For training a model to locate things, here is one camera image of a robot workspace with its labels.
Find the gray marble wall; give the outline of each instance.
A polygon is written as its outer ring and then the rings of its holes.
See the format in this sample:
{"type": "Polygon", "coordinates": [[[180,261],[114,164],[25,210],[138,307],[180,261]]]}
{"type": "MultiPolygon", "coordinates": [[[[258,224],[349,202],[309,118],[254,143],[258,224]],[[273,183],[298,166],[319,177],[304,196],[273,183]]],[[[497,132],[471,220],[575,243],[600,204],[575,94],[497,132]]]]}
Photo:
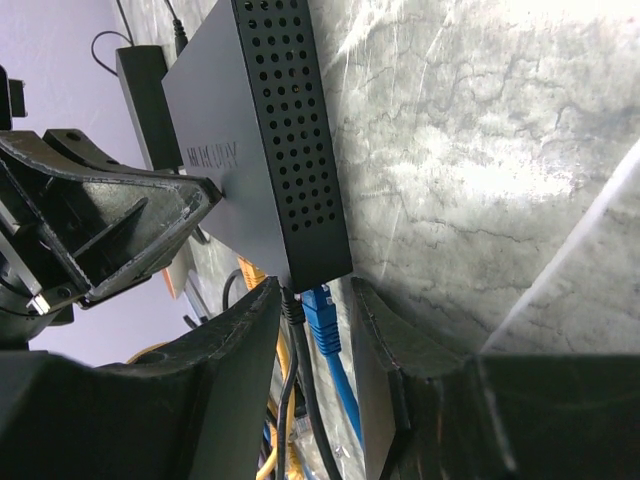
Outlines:
{"type": "MultiPolygon", "coordinates": [[[[175,1],[191,31],[214,3],[175,1]]],[[[463,351],[640,350],[637,5],[310,6],[356,273],[463,351]]],[[[139,41],[170,42],[162,1],[127,10],[139,41]]],[[[215,307],[233,256],[197,255],[215,307]]],[[[360,478],[318,366],[329,431],[360,478]]]]}

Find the power adapter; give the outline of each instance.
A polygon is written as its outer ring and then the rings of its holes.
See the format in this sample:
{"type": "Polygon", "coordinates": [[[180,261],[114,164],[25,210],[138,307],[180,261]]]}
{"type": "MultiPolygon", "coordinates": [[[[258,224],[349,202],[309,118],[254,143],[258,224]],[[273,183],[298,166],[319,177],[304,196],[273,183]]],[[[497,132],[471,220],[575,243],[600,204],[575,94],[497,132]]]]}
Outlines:
{"type": "Polygon", "coordinates": [[[116,72],[147,169],[177,171],[182,159],[162,89],[167,74],[162,48],[116,50],[116,72]]]}

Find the black power cable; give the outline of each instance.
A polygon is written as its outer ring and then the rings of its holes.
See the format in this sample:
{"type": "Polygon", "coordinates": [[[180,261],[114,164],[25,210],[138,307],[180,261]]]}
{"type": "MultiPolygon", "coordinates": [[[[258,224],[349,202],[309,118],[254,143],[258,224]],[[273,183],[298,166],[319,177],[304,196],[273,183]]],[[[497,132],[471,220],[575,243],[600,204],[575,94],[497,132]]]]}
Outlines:
{"type": "Polygon", "coordinates": [[[111,75],[114,76],[118,76],[118,74],[116,73],[116,71],[107,66],[102,60],[100,60],[98,58],[98,56],[96,55],[96,42],[98,41],[99,38],[105,36],[105,35],[117,35],[118,37],[122,38],[124,41],[126,41],[130,46],[135,46],[135,43],[133,41],[133,34],[131,33],[131,27],[129,26],[129,21],[127,20],[127,16],[124,13],[124,8],[122,7],[122,1],[121,0],[116,0],[116,4],[118,5],[118,10],[120,11],[120,16],[122,17],[122,22],[124,23],[124,28],[127,31],[127,35],[125,36],[123,34],[121,34],[120,32],[115,32],[113,30],[105,30],[103,32],[98,33],[95,37],[93,37],[93,40],[91,41],[91,56],[93,57],[93,59],[95,60],[95,62],[100,65],[102,68],[104,68],[107,72],[109,72],[111,75]]]}
{"type": "Polygon", "coordinates": [[[318,404],[318,396],[316,395],[316,386],[313,381],[313,366],[311,364],[311,355],[309,353],[309,343],[307,335],[304,331],[305,316],[302,305],[298,302],[291,290],[282,289],[282,310],[287,322],[290,326],[291,337],[295,345],[295,351],[298,356],[300,376],[302,381],[302,390],[307,400],[307,412],[309,413],[309,421],[313,436],[318,444],[318,450],[322,457],[322,462],[327,470],[330,480],[342,480],[340,470],[333,456],[329,438],[322,422],[320,414],[320,405],[318,404]]]}
{"type": "Polygon", "coordinates": [[[287,408],[289,407],[289,397],[296,383],[298,374],[298,355],[295,347],[291,349],[291,360],[289,362],[289,374],[284,380],[280,403],[278,405],[278,460],[276,463],[276,480],[284,480],[287,461],[287,408]]]}
{"type": "Polygon", "coordinates": [[[224,287],[222,287],[222,310],[229,308],[229,293],[231,292],[231,286],[235,279],[239,277],[242,277],[242,270],[238,268],[231,272],[227,277],[227,281],[224,282],[224,287]]]}

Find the electronic device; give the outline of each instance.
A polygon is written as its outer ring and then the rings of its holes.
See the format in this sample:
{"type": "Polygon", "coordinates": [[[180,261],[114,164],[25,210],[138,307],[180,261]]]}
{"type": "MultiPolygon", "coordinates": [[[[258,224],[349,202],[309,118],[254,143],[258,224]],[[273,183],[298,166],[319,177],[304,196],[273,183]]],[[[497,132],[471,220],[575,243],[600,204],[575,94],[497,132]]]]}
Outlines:
{"type": "Polygon", "coordinates": [[[352,271],[306,2],[220,0],[163,86],[204,230],[294,292],[352,271]]]}

